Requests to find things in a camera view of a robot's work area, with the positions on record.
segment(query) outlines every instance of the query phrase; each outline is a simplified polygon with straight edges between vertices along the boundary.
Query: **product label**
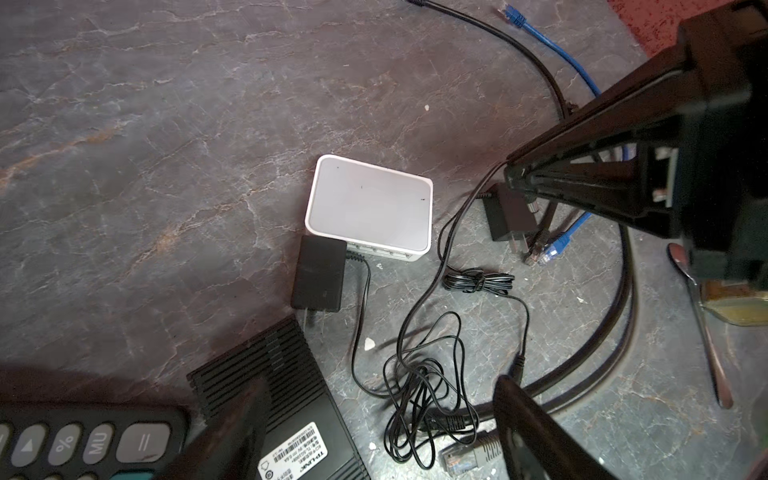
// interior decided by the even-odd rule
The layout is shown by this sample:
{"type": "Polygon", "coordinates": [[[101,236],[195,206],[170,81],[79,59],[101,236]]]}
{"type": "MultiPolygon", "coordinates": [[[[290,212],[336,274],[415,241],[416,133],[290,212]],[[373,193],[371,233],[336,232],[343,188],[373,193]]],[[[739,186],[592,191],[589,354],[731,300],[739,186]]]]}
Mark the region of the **product label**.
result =
{"type": "Polygon", "coordinates": [[[296,480],[328,455],[315,422],[293,434],[259,461],[262,480],[296,480]]]}

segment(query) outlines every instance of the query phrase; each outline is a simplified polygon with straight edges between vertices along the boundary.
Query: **white router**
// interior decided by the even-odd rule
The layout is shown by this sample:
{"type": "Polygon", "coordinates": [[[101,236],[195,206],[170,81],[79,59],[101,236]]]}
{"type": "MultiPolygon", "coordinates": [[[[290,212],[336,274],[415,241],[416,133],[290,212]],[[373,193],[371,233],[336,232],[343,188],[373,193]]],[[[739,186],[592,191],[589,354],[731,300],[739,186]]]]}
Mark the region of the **white router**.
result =
{"type": "Polygon", "coordinates": [[[432,181],[336,155],[315,167],[304,219],[349,250],[412,262],[432,243],[432,181]]]}

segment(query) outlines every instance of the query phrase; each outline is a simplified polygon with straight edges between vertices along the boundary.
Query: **spoon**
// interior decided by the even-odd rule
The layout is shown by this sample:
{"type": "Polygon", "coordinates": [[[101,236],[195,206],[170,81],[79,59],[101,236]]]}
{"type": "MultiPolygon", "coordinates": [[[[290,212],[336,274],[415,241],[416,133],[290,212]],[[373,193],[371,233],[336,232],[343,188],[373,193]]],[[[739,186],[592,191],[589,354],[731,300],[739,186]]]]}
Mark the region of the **spoon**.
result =
{"type": "Polygon", "coordinates": [[[699,323],[699,330],[701,330],[701,336],[704,342],[704,352],[707,354],[707,362],[710,364],[710,373],[712,374],[712,382],[715,387],[717,403],[720,404],[720,407],[729,409],[733,406],[733,395],[730,392],[730,384],[725,377],[723,366],[720,364],[717,349],[715,349],[715,345],[712,343],[710,329],[704,319],[704,308],[701,305],[699,284],[696,282],[693,275],[690,274],[688,256],[685,254],[683,246],[678,245],[677,243],[670,243],[667,245],[667,252],[669,253],[672,263],[675,264],[677,269],[688,280],[688,293],[690,294],[690,301],[694,305],[694,313],[696,314],[696,320],[699,323]]]}

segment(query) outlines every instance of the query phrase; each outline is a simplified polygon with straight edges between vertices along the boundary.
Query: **black wall adapter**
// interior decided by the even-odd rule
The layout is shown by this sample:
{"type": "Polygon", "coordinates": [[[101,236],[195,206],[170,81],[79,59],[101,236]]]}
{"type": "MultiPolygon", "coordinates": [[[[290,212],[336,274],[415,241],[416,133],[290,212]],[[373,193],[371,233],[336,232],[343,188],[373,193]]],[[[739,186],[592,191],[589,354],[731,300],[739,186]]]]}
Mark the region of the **black wall adapter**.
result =
{"type": "Polygon", "coordinates": [[[341,310],[345,257],[344,240],[314,235],[301,237],[290,305],[297,310],[341,310]]]}
{"type": "Polygon", "coordinates": [[[536,216],[528,209],[523,194],[510,190],[506,184],[495,184],[488,193],[490,195],[483,197],[483,204],[493,241],[505,242],[515,234],[528,235],[538,231],[536,216]]]}

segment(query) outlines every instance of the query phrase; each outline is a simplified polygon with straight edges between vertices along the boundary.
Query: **calculator button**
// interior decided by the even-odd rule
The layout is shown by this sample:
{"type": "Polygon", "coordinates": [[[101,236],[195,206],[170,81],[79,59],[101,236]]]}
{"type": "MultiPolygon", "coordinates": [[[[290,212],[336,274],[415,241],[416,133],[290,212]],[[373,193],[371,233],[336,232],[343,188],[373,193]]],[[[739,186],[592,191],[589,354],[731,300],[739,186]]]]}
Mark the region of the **calculator button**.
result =
{"type": "Polygon", "coordinates": [[[48,429],[45,425],[37,424],[27,427],[16,441],[16,446],[11,454],[11,465],[25,467],[34,462],[40,454],[40,447],[45,442],[48,429]]]}
{"type": "Polygon", "coordinates": [[[11,426],[7,423],[0,423],[0,458],[5,451],[5,446],[11,438],[11,426]]]}
{"type": "Polygon", "coordinates": [[[165,423],[134,423],[120,437],[118,462],[155,462],[165,453],[169,438],[170,427],[165,423]]]}
{"type": "Polygon", "coordinates": [[[77,423],[70,423],[58,431],[53,439],[51,451],[48,452],[48,463],[54,467],[69,462],[72,458],[75,447],[80,442],[80,435],[83,434],[83,428],[77,423]]]}
{"type": "Polygon", "coordinates": [[[112,475],[109,480],[150,480],[153,476],[152,472],[121,472],[112,475]]]}
{"type": "Polygon", "coordinates": [[[101,460],[103,460],[104,457],[107,456],[109,444],[112,442],[113,436],[114,427],[108,423],[102,423],[93,429],[93,432],[91,432],[91,434],[88,436],[88,441],[85,443],[85,450],[83,450],[83,462],[89,465],[93,465],[94,463],[99,463],[101,460]]]}

